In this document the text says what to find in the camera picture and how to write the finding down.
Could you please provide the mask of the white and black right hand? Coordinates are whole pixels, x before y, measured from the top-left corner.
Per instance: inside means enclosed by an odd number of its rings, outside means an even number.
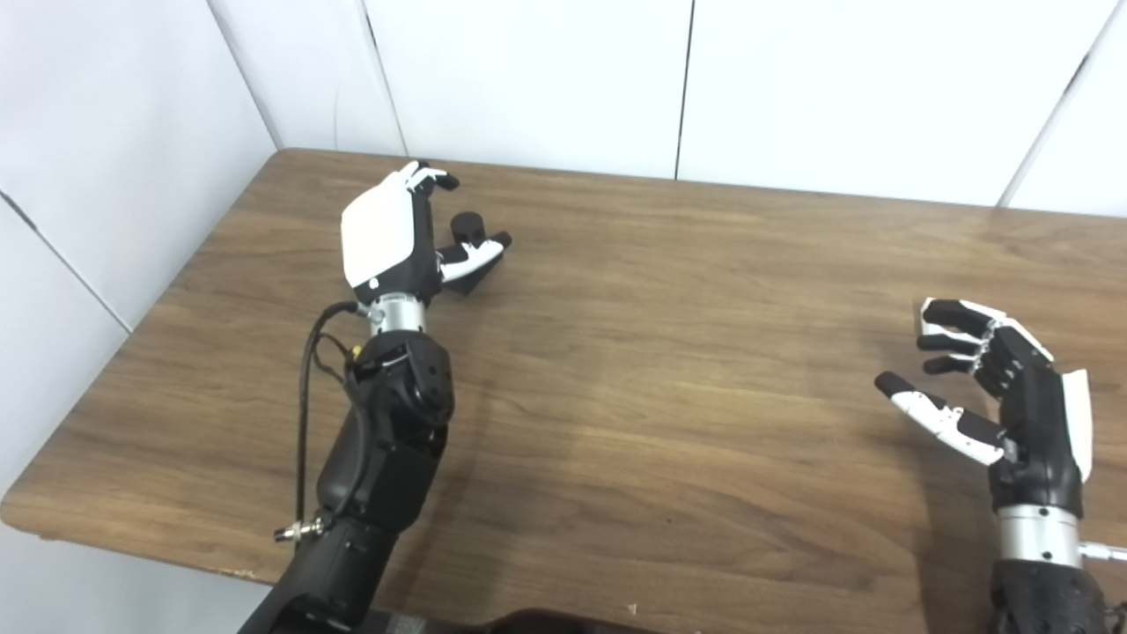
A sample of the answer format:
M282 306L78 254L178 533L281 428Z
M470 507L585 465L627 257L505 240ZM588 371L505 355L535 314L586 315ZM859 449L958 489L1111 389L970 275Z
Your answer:
M1058 370L1050 350L1014 316L968 300L919 307L928 376L961 373L999 405L990 420L917 389L891 370L875 386L909 420L985 466L991 506L1051 508L1082 518L1094 468L1094 418L1086 370Z

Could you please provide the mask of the white and black left hand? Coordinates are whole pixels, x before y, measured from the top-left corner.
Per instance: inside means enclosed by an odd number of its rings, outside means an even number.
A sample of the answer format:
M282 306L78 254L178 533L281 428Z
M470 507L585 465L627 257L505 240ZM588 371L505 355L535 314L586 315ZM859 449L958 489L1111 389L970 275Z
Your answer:
M436 245L431 196L459 185L446 170L411 161L343 209L343 277L361 304L392 294L424 306L442 291L467 296L502 261L511 233L487 234L482 216L472 211L452 217L452 245Z

